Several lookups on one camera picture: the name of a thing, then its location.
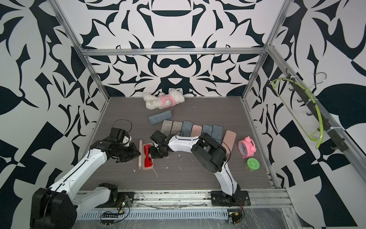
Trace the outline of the pink case red glasses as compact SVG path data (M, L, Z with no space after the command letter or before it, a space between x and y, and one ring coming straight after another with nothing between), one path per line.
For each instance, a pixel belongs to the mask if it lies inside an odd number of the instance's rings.
M154 168L153 159L149 151L152 146L152 143L144 144L142 140L139 141L139 152L141 153L138 157L139 169L150 170Z

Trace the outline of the teal case yellow glasses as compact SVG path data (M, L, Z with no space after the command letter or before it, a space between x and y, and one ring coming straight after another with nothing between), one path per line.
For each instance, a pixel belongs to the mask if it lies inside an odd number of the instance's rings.
M172 128L170 134L176 135L178 132L182 130L183 122L173 121Z

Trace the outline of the teal case black sunglasses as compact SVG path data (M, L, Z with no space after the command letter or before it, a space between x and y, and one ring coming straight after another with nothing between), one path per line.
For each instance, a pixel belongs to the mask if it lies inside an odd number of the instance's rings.
M164 120L162 127L161 127L161 133L163 133L166 136L169 136L171 133L173 121L171 120Z

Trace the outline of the grey case white glasses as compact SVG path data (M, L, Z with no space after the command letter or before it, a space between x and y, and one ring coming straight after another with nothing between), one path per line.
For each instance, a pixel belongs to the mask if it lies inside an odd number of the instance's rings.
M182 129L181 129L180 136L190 137L191 136L191 132L192 132L192 128L193 128L193 122L191 122L191 121L184 121L183 122L183 125L182 125Z

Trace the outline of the grey teal case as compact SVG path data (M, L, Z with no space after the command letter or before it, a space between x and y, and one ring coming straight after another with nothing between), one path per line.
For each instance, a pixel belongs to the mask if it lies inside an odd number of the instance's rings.
M165 120L170 120L171 118L172 118L171 110L167 110L162 113L154 114L154 115L148 117L151 125L163 122Z

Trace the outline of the pink case thin glasses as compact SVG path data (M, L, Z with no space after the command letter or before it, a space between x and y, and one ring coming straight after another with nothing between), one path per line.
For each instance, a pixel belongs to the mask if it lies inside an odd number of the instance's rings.
M197 136L200 136L201 133L202 133L202 129L203 127L202 126L199 126L199 125L193 125L192 126L192 130L191 130L191 135L190 137L197 137Z

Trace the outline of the grey case black sunglasses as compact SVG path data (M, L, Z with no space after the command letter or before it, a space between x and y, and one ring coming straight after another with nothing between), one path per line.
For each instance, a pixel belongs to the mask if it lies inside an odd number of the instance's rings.
M219 144L222 144L223 128L221 126L213 125L212 138Z

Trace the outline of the pink case purple glasses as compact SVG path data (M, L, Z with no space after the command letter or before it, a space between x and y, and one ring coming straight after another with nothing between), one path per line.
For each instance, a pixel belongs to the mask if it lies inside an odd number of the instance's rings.
M223 143L222 146L225 148L226 150L226 155L229 156L234 143L235 143L235 139L236 139L236 133L231 131L231 130L227 130L223 139Z

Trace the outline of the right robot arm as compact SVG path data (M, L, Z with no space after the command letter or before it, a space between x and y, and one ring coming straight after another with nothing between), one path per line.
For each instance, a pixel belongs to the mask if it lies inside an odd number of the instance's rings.
M157 130L150 139L154 143L150 152L152 158L163 158L168 156L169 152L192 153L207 171L214 173L224 197L238 197L241 188L229 169L226 149L209 134L203 133L194 137L174 134L166 136Z

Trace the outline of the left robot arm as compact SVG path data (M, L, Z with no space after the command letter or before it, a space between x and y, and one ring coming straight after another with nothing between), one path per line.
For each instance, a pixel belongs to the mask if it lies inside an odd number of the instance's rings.
M111 128L109 136L93 143L86 155L66 175L49 188L40 188L33 194L30 228L70 229L78 218L98 206L120 206L123 197L113 184L102 183L82 197L78 197L77 193L110 158L122 163L140 154L128 131Z

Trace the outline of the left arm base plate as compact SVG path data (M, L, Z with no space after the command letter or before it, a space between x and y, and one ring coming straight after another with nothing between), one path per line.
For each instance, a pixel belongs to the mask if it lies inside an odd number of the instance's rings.
M123 203L131 205L133 203L134 195L135 192L112 191L109 200L96 208L119 208Z

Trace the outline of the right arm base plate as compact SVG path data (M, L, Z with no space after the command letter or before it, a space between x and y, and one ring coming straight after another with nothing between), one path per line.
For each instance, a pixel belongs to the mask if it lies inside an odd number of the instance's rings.
M211 203L213 206L251 206L249 193L245 190L237 191L234 196L224 194L222 191L211 191Z

